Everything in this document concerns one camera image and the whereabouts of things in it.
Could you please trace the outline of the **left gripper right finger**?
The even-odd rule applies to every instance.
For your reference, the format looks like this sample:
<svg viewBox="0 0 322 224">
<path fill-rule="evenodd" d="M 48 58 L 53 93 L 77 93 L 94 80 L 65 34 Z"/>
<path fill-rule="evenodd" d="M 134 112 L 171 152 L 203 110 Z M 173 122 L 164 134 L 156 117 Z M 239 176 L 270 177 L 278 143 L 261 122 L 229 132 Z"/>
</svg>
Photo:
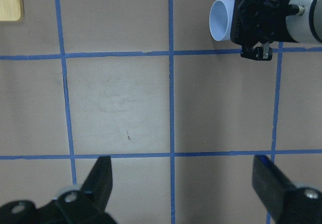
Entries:
<svg viewBox="0 0 322 224">
<path fill-rule="evenodd" d="M 252 186 L 275 223 L 321 223 L 321 191 L 292 182 L 265 155 L 253 158 Z"/>
</svg>

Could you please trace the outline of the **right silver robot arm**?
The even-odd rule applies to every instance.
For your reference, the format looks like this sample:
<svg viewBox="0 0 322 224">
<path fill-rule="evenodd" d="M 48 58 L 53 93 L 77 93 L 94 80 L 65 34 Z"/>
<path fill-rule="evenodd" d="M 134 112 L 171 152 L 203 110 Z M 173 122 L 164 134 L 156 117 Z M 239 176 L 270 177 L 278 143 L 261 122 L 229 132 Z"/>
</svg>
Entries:
<svg viewBox="0 0 322 224">
<path fill-rule="evenodd" d="M 235 0 L 231 41 L 241 57 L 270 61 L 273 42 L 321 43 L 321 0 Z"/>
</svg>

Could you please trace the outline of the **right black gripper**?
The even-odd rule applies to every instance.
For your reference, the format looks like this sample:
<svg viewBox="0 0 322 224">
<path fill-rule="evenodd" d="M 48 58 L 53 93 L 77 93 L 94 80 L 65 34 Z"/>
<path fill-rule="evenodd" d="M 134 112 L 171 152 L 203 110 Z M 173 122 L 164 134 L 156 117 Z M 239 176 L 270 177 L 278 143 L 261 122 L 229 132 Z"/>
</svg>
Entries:
<svg viewBox="0 0 322 224">
<path fill-rule="evenodd" d="M 298 12 L 290 0 L 234 0 L 231 41 L 241 46 L 242 58 L 270 61 L 270 43 L 296 42 L 287 31 L 286 17 Z"/>
</svg>

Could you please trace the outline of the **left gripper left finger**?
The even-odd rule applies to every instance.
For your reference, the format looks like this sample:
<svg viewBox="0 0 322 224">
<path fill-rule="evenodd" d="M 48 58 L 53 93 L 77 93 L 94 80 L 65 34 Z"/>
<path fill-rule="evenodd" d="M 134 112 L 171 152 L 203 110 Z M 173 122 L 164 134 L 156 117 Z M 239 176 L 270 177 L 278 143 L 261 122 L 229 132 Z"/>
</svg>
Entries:
<svg viewBox="0 0 322 224">
<path fill-rule="evenodd" d="M 90 214 L 104 213 L 112 188 L 111 157 L 98 157 L 80 189 L 84 210 Z"/>
</svg>

